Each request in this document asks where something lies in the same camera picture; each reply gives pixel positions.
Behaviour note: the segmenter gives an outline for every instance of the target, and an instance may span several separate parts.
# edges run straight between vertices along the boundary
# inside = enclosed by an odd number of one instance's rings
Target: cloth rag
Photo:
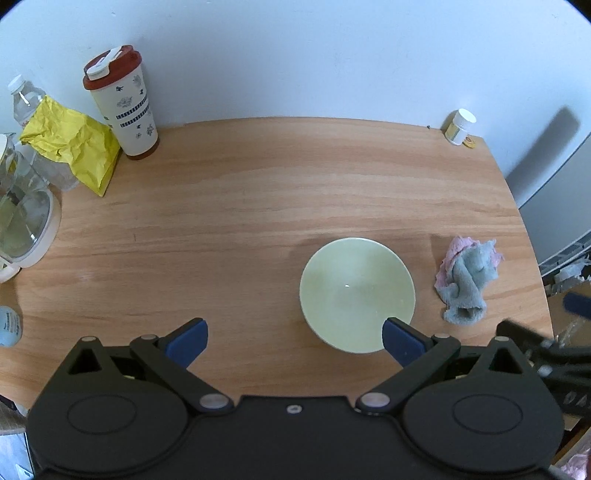
[[[472,325],[484,317],[486,303],[482,289],[498,278],[496,269],[503,261],[495,243],[496,240],[489,240],[481,244],[461,236],[452,240],[435,277],[435,290],[447,304],[444,320],[456,325]]]

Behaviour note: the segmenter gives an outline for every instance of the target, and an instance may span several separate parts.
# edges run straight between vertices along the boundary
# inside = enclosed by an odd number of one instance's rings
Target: floor
[[[26,480],[33,478],[25,444],[25,435],[0,436],[0,479]]]

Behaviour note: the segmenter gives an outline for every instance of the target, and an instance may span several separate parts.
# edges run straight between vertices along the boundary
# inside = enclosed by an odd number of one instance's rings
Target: wooden table
[[[405,262],[412,325],[483,345],[506,317],[551,334],[534,253],[486,145],[439,130],[339,119],[205,122],[161,132],[139,162],[122,157],[104,198],[62,198],[47,255],[0,286],[24,317],[0,351],[0,394],[30,406],[84,335],[126,345],[195,316],[210,327],[192,372],[225,393],[356,397],[399,367],[385,352],[325,345],[300,310],[300,274],[322,245],[374,239]],[[444,322],[433,288],[455,235],[496,238],[506,261],[478,324]]]

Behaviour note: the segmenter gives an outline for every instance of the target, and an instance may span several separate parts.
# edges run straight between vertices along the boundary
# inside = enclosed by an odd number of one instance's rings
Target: yellow paper bag
[[[45,95],[20,140],[50,160],[67,163],[90,190],[105,194],[120,148],[106,125]]]

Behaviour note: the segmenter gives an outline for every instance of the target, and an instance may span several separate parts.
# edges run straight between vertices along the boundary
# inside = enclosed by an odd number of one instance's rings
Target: pale green bowl
[[[342,238],[318,250],[300,281],[304,317],[322,340],[351,353],[384,348],[389,317],[410,323],[415,293],[408,269],[389,248],[366,238]]]

